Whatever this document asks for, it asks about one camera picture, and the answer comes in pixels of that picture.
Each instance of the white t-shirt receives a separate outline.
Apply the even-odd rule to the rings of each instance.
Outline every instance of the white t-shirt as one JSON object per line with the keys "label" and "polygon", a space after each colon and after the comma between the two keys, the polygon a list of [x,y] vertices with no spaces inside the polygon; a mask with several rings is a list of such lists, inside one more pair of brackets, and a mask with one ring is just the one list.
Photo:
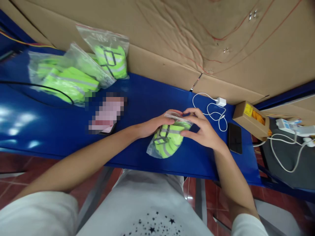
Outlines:
{"label": "white t-shirt", "polygon": [[[213,235],[183,197],[183,177],[126,170],[79,236]],[[73,236],[78,206],[62,192],[38,192],[0,211],[0,235]],[[233,236],[267,236],[254,216],[241,214]]]}

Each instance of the blue table surface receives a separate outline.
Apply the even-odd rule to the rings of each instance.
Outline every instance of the blue table surface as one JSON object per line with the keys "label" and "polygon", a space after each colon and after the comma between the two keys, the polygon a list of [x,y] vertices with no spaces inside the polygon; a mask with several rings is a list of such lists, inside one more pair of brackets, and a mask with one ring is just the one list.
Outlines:
{"label": "blue table surface", "polygon": [[[56,50],[45,50],[62,54]],[[0,80],[29,82],[27,65],[28,52],[24,51],[14,58],[0,64]],[[54,106],[67,103],[44,92],[37,92],[26,86],[14,85],[10,88],[0,84],[0,151],[15,152],[47,158],[62,159],[104,136],[86,132],[89,120],[95,115],[99,101],[106,92],[120,92],[128,98],[124,116],[118,121],[115,132],[128,126],[145,122],[163,114],[168,109],[184,111],[192,107],[192,92],[157,82],[136,74],[130,74],[129,80],[118,80],[106,90],[100,90],[89,102],[89,107],[53,108],[36,102],[16,90],[27,93],[40,101]],[[210,98],[197,96],[195,105],[203,112],[212,102]],[[226,105],[225,118],[232,120],[235,106]],[[211,111],[222,112],[213,105]],[[227,142],[228,132],[221,132],[218,122],[209,119],[219,136]],[[191,131],[197,131],[193,125]],[[112,167],[152,171],[158,173],[191,176],[205,179],[218,179],[213,150],[195,141],[184,138],[176,153],[167,159],[156,159],[146,153],[152,136],[139,139],[111,159],[107,165]],[[243,154],[232,153],[237,165],[248,183],[261,185],[257,161],[252,146],[251,135],[242,128]]]}

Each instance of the black cable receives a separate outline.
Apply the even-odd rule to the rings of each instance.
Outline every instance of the black cable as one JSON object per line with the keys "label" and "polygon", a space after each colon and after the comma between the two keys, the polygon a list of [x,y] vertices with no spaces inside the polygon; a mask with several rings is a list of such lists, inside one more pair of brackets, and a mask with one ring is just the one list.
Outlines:
{"label": "black cable", "polygon": [[[18,85],[36,86],[36,87],[42,87],[42,88],[52,89],[52,90],[55,90],[55,91],[57,91],[57,92],[59,92],[59,93],[62,93],[62,94],[65,95],[67,98],[69,98],[70,101],[71,101],[70,106],[73,106],[73,105],[74,105],[74,101],[71,99],[71,97],[69,97],[69,96],[68,96],[67,94],[65,94],[64,92],[62,92],[62,91],[60,91],[60,90],[58,90],[58,89],[55,89],[55,88],[47,87],[47,86],[44,86],[44,85],[32,84],[32,83],[24,83],[24,82],[17,82],[17,81],[6,81],[6,80],[0,80],[0,84],[7,84],[7,85],[9,85],[9,84],[18,84]],[[33,97],[27,95],[27,94],[24,93],[24,92],[21,92],[21,91],[18,91],[18,92],[20,92],[21,94],[27,96],[28,98],[30,98],[30,99],[32,99],[32,100],[34,100],[34,101],[37,101],[37,102],[39,102],[39,103],[42,103],[42,104],[47,105],[47,106],[50,106],[50,107],[55,107],[55,106],[51,106],[51,105],[49,105],[49,104],[47,104],[47,103],[41,102],[41,101],[39,101],[39,100],[37,100],[37,99],[35,99],[35,98],[33,98]]]}

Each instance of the smartphone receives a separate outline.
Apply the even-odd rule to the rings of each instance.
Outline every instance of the smartphone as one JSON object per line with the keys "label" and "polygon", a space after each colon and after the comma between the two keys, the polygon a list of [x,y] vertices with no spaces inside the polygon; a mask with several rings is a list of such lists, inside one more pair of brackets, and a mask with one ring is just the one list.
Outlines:
{"label": "smartphone", "polygon": [[115,126],[116,126],[116,123],[113,124],[112,126],[109,126],[106,129],[104,129],[103,131],[99,132],[98,134],[111,135],[113,133],[113,131],[114,131]]}
{"label": "smartphone", "polygon": [[232,152],[242,154],[242,129],[240,126],[229,123],[228,146]]}

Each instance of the small cardboard box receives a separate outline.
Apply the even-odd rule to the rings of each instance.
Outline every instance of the small cardboard box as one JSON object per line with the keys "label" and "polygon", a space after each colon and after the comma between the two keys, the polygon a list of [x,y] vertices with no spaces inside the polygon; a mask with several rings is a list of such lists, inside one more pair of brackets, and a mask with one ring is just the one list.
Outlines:
{"label": "small cardboard box", "polygon": [[[263,117],[265,120],[265,125],[260,123],[252,116],[253,110]],[[233,120],[259,140],[267,140],[269,131],[269,117],[262,114],[249,102],[244,101],[236,105]]]}

